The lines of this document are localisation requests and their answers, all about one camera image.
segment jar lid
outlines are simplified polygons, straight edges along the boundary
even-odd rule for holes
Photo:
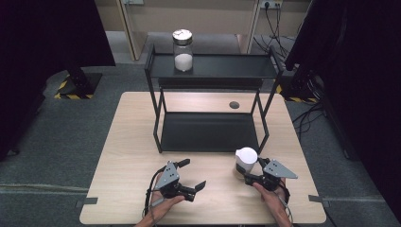
[[[192,33],[189,30],[180,29],[173,32],[173,40],[177,45],[188,45],[192,43]]]

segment human hand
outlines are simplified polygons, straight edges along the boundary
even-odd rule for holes
[[[159,181],[162,174],[157,176],[156,183]],[[152,204],[158,200],[163,199],[163,201],[155,204]],[[155,225],[159,222],[167,212],[173,207],[173,205],[183,201],[185,199],[184,196],[176,196],[171,199],[164,199],[162,193],[160,191],[153,191],[150,199],[150,207],[148,208],[148,213],[144,216],[144,218],[136,224],[136,227],[149,227]]]
[[[281,182],[282,186],[285,186],[286,179],[282,178],[281,180],[282,180]],[[285,200],[286,196],[283,188],[279,186],[274,192],[272,192],[268,191],[265,187],[263,187],[259,183],[253,183],[253,187],[256,188],[256,190],[260,193],[262,202],[264,202],[268,206],[277,224],[280,227],[291,226],[292,225],[291,221],[289,220],[288,215],[286,213],[286,207],[282,203],[282,201]]]

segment glass jar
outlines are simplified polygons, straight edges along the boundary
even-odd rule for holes
[[[180,29],[173,33],[174,65],[180,71],[192,68],[192,33],[189,30]]]

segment wooden tabletop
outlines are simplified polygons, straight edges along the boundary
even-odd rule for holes
[[[269,94],[261,95],[267,100]],[[248,112],[254,94],[244,93],[165,93],[170,111]],[[236,101],[240,108],[231,109]],[[257,134],[263,136],[260,115],[254,114]],[[287,179],[291,194],[289,208],[295,223],[322,223],[326,216],[320,203],[309,201],[318,196],[301,146],[280,96],[275,96],[267,114],[270,137],[260,157],[276,159],[298,175]],[[150,94],[124,93],[120,99],[109,135],[100,156],[85,204],[80,214],[84,224],[133,224],[142,219],[146,191],[155,171],[167,161],[189,158],[188,166],[179,168],[180,183],[194,187],[206,181],[193,202],[174,206],[160,224],[266,224],[274,223],[260,194],[233,174],[235,151],[163,152],[153,138],[155,113]],[[259,164],[254,174],[261,174]]]

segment person's left hand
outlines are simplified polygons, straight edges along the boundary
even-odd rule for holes
[[[162,174],[159,174],[157,176],[156,183],[159,181],[161,175]],[[162,202],[156,204],[155,206],[152,206],[154,202],[162,198],[163,196],[162,193],[160,193],[160,191],[152,192],[148,213],[138,224],[136,224],[137,227],[148,227],[155,225],[157,222],[159,222],[159,220],[161,220],[167,214],[167,212],[171,209],[171,207],[173,207],[173,205],[179,203],[180,201],[185,200],[184,196],[176,196],[171,199],[164,199]]]

